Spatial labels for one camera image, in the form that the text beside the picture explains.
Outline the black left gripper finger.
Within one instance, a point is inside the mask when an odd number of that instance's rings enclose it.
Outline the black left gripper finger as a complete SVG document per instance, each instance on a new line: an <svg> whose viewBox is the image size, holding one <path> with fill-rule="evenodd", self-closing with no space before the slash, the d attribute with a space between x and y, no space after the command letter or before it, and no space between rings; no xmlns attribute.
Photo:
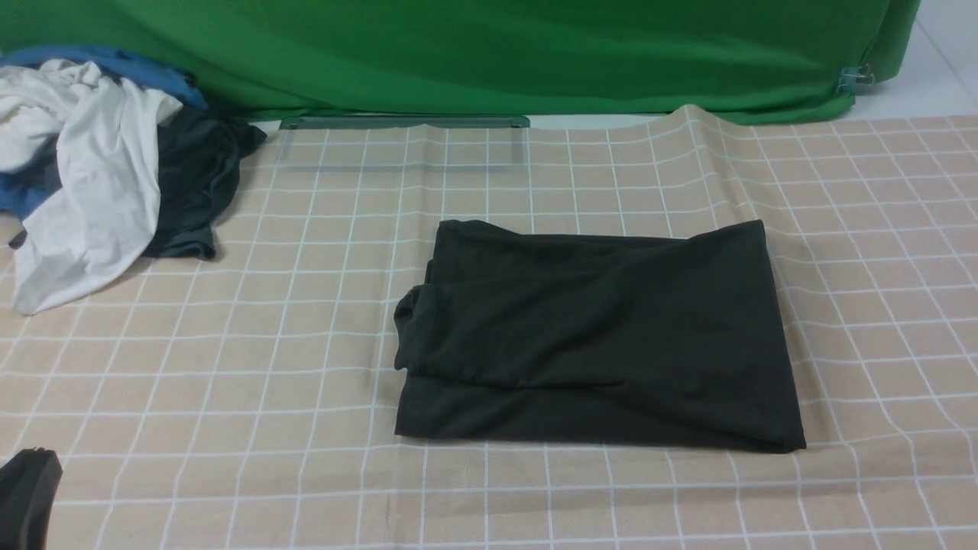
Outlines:
<svg viewBox="0 0 978 550"><path fill-rule="evenodd" d="M45 549L63 468L57 453L26 448L1 469L1 548Z"/></svg>

